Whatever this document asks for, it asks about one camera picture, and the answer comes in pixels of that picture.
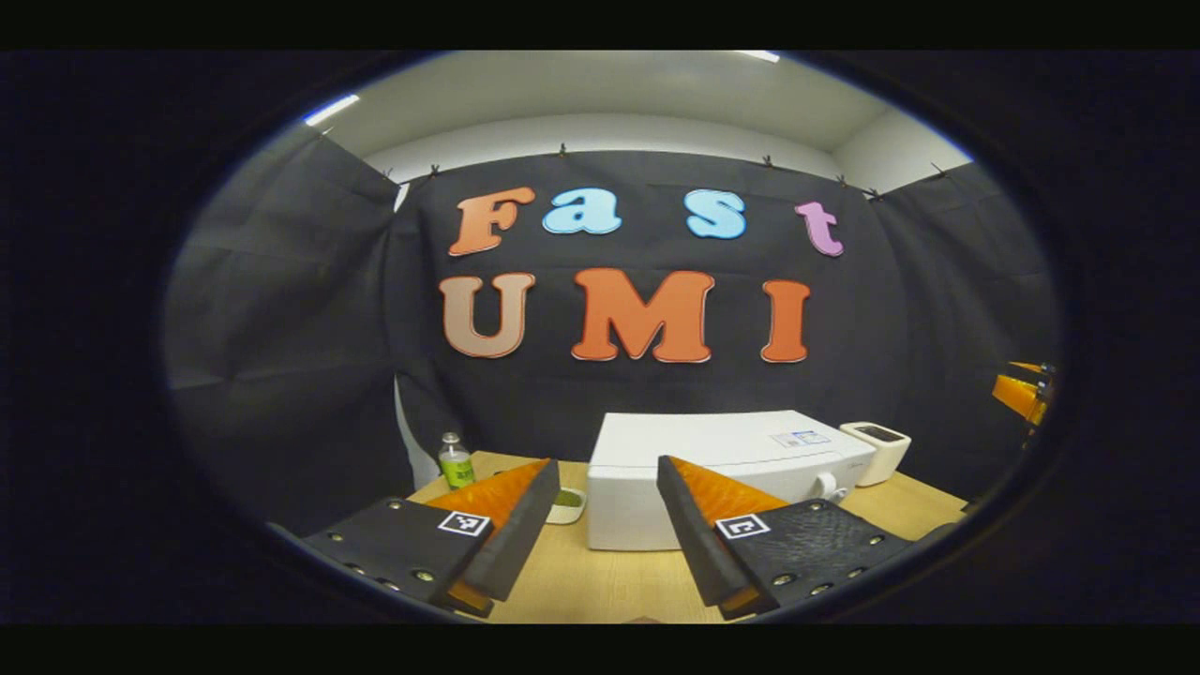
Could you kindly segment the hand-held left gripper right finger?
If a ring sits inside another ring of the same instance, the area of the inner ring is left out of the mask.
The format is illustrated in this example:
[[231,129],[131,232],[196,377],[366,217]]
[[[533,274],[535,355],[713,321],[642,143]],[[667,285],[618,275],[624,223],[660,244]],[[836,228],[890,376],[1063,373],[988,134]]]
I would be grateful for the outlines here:
[[914,544],[829,500],[785,502],[680,456],[656,459],[656,491],[698,595],[728,621],[840,593]]

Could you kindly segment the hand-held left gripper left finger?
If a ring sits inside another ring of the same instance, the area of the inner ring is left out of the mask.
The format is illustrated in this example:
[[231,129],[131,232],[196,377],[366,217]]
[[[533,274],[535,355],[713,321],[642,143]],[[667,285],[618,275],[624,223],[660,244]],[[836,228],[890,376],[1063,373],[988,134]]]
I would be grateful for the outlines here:
[[558,461],[540,458],[428,502],[382,498],[300,543],[383,593],[488,619],[514,591],[558,492]]

